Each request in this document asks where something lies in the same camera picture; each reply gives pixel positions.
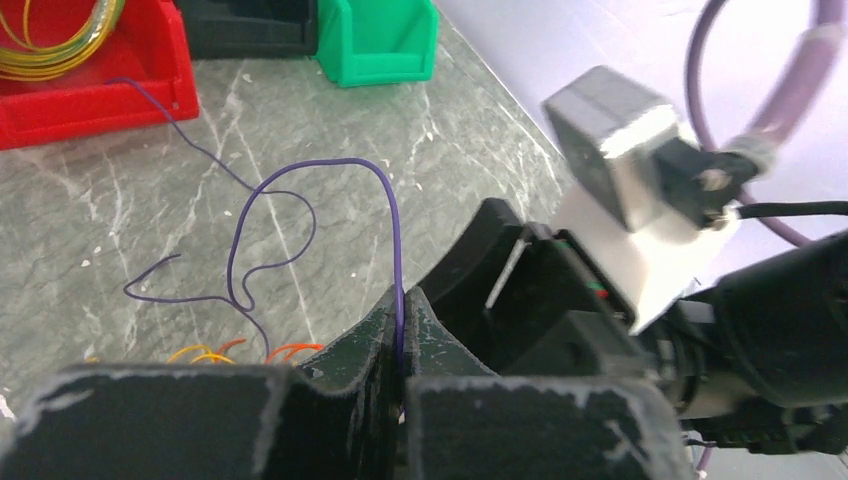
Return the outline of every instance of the orange wire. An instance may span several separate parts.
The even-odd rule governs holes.
[[[237,338],[235,340],[230,340],[229,342],[221,345],[221,348],[219,348],[218,351],[215,352],[215,353],[218,354],[218,355],[223,355],[223,354],[227,353],[227,350],[235,347],[236,345],[240,345],[240,344],[242,344],[246,341],[247,340],[245,340],[244,338]]]
[[[324,345],[321,345],[320,343],[290,343],[288,345],[283,345],[282,347],[274,349],[274,351],[271,352],[271,355],[268,355],[268,358],[265,359],[265,363],[271,363],[271,360],[273,360],[274,357],[276,357],[277,355],[279,355],[280,353],[282,353],[286,350],[294,349],[291,352],[289,352],[285,356],[285,358],[283,358],[283,361],[290,359],[292,357],[292,355],[294,355],[295,353],[297,353],[301,350],[306,350],[306,349],[321,350],[322,348],[324,348]]]

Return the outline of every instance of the cable connector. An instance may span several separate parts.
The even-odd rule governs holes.
[[[606,66],[545,101],[571,173],[628,232],[664,211],[651,152],[679,135],[671,102]]]
[[[663,200],[701,229],[716,226],[727,204],[760,173],[746,157],[704,152],[680,138],[657,148],[653,157]]]

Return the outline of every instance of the black cable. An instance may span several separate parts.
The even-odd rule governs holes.
[[[739,217],[808,217],[814,215],[848,215],[848,201],[802,203],[752,203],[737,209]]]

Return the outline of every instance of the yellow wire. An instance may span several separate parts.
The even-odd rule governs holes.
[[[199,363],[201,360],[220,360],[224,363],[229,363],[230,365],[236,364],[236,362],[232,361],[231,359],[229,359],[229,358],[227,358],[223,355],[218,355],[217,353],[204,353],[203,355],[199,355],[199,356],[195,357],[194,360],[192,360],[189,363],[190,364]]]
[[[26,0],[23,11],[23,36],[21,40],[9,27],[0,12],[0,26],[18,46],[29,50],[20,52],[0,48],[0,79],[37,82],[58,78],[79,67],[106,41],[123,11],[124,0],[102,0],[92,10],[88,20],[71,38],[60,45],[37,47],[29,34],[31,0]]]
[[[171,355],[171,358],[169,358],[168,361],[165,363],[174,363],[178,358],[182,357],[186,353],[193,352],[195,350],[203,350],[205,355],[215,354],[215,352],[213,352],[212,349],[207,347],[206,345],[192,345],[190,347],[185,347],[177,351],[177,353]]]

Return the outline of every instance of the marble table surface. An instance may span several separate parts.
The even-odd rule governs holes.
[[[481,199],[499,196],[546,220],[570,180],[564,161],[447,22],[427,83],[339,89],[311,60],[195,64],[200,118],[189,137],[258,184],[314,158],[359,156],[399,200],[407,286],[441,258]],[[37,383],[65,365],[165,361],[196,343],[263,346],[230,306],[153,305],[122,293],[170,253],[182,257],[136,290],[225,294],[224,269],[248,196],[168,126],[0,153],[0,437]],[[315,242],[295,264],[252,277],[258,320],[275,346],[327,343],[391,284],[389,210],[362,167],[283,177],[315,206]],[[310,216],[265,196],[251,212],[236,274],[301,248]]]

